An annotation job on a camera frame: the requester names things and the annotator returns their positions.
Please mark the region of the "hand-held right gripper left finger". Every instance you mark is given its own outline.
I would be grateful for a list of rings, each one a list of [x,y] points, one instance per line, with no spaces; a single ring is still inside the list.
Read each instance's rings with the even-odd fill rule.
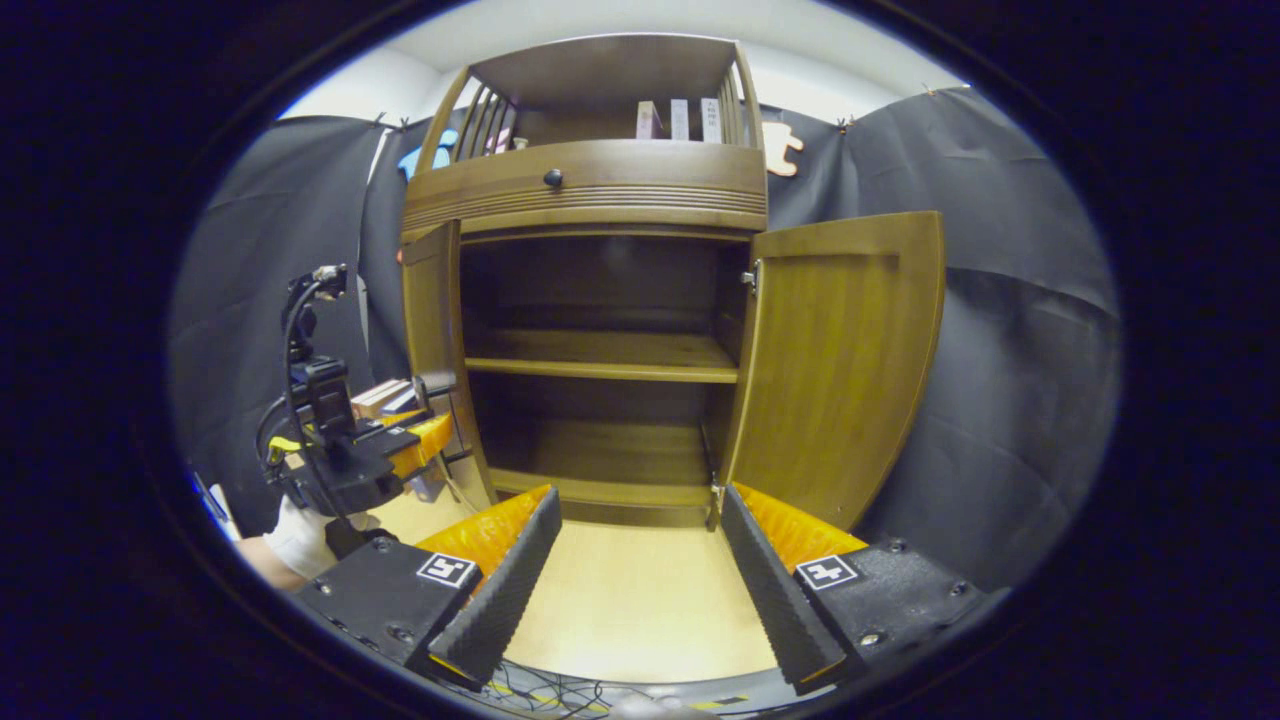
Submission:
[[[305,585],[301,606],[385,661],[480,691],[494,676],[562,528],[552,484],[417,544],[379,537]]]

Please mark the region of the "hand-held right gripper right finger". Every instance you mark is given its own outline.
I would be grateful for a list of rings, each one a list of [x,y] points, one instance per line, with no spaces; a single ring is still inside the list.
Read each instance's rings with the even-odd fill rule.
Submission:
[[[896,680],[988,612],[986,589],[902,539],[865,542],[742,484],[726,486],[717,506],[777,666],[799,694]]]

